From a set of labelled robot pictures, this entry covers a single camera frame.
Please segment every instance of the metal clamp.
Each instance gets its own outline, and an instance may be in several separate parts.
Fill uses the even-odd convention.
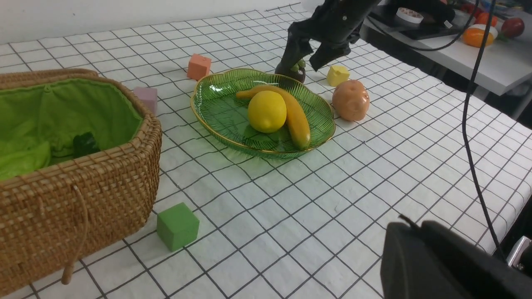
[[[521,256],[525,249],[527,249],[530,245],[532,245],[531,240],[525,236],[522,236],[513,246],[512,251],[506,259],[508,266],[522,271],[523,265],[521,264]]]

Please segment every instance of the orange cube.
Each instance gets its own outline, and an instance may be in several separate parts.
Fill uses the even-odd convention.
[[[187,77],[199,81],[207,76],[211,70],[211,59],[194,54],[188,62]]]

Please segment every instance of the green glass plate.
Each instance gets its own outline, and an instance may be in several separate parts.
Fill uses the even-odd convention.
[[[301,104],[310,126],[310,146],[298,149],[286,126],[264,134],[250,126],[247,118],[249,99],[236,93],[256,85],[272,84],[290,92]],[[201,79],[190,100],[200,123],[225,145],[253,156],[289,159],[311,151],[330,140],[336,130],[333,110],[322,97],[289,77],[266,74],[252,69],[234,69]]]

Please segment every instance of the grid pattern tablecloth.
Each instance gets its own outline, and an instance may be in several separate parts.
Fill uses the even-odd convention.
[[[7,298],[379,298],[385,228],[403,213],[434,219],[492,252],[462,146],[464,94],[359,40],[335,62],[372,100],[359,123],[336,119],[330,142],[299,159],[249,157],[195,119],[189,57],[212,72],[272,72],[299,5],[0,46],[0,71],[85,67],[126,86],[156,87],[164,129],[161,183],[147,225]],[[325,99],[325,72],[307,86]],[[530,196],[531,131],[473,98],[468,134],[494,226],[502,238]],[[198,240],[169,253],[157,213],[185,202]]]

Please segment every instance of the white wall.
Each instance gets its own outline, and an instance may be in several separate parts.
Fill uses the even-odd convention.
[[[271,9],[298,0],[0,0],[0,45]]]

